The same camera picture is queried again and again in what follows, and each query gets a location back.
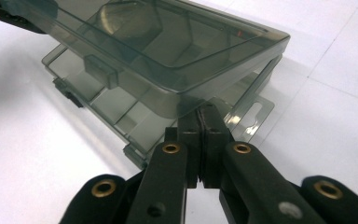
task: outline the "transparent plastic box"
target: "transparent plastic box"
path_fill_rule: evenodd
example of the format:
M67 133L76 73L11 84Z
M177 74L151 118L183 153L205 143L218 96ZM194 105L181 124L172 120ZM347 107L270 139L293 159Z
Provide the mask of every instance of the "transparent plastic box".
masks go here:
M289 41L281 31L182 1L5 3L62 43L43 60L57 89L121 136L140 167L165 127L206 101L241 140L273 107L257 94ZM255 102L269 110L239 125Z
M107 89L176 119L281 55L289 35L182 1L5 1Z

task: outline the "white background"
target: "white background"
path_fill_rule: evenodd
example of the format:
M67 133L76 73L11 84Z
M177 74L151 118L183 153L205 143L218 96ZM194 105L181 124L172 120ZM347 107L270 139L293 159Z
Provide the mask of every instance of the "white background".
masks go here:
M197 2L292 36L252 143L296 184L327 175L358 193L358 0ZM58 223L92 177L138 172L117 137L54 89L40 61L57 45L0 22L0 223ZM189 190L186 220L227 222L217 190Z

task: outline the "plastic box lid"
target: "plastic box lid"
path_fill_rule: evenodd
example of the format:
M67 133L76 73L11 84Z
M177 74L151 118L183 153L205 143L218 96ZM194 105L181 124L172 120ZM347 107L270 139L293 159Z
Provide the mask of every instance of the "plastic box lid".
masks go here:
M107 89L120 87L175 119L281 55L289 35L170 0L16 0L4 7L83 59Z

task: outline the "screw hole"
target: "screw hole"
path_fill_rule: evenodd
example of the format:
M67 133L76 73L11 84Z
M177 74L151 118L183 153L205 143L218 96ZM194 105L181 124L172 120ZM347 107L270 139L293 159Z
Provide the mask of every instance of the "screw hole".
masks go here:
M91 190L94 197L103 198L106 197L116 190L116 183L111 179L104 179L96 183Z
M293 203L281 202L278 207L282 214L290 218L301 219L303 217L301 209Z
M166 146L164 146L164 147L162 148L162 150L163 150L164 152L170 153L170 154L173 154L173 153L178 152L179 149L180 149L180 147L179 147L178 145L176 145L176 144L168 144L168 145L166 145Z
M151 217L162 217L165 213L165 206L163 203L154 203L147 208L147 214Z
M318 191L320 194L322 194L324 197L330 198L330 199L340 199L343 196L342 191L337 188L336 185L333 183L330 183L325 180L321 180L319 182L316 182L313 187Z
M234 150L239 153L245 154L251 152L251 148L246 146L245 144L237 144L234 146Z

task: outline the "black mechanical arm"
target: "black mechanical arm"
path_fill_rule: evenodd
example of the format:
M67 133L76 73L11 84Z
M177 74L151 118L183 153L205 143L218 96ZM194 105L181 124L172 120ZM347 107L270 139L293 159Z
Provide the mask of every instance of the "black mechanical arm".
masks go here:
M184 223L186 189L220 189L229 223L358 223L358 196L334 179L291 184L254 146L235 141L212 104L167 128L145 170L92 178L62 224Z
M14 26L20 27L22 29L38 33L38 34L44 34L44 32L42 30L40 30L39 28L34 26L32 23L27 21L25 18L23 18L21 16L17 16L17 15L12 15L8 11L4 10L1 2L7 4L7 2L9 2L9 1L0 1L0 21L6 22L8 24L11 24L11 25L14 25Z

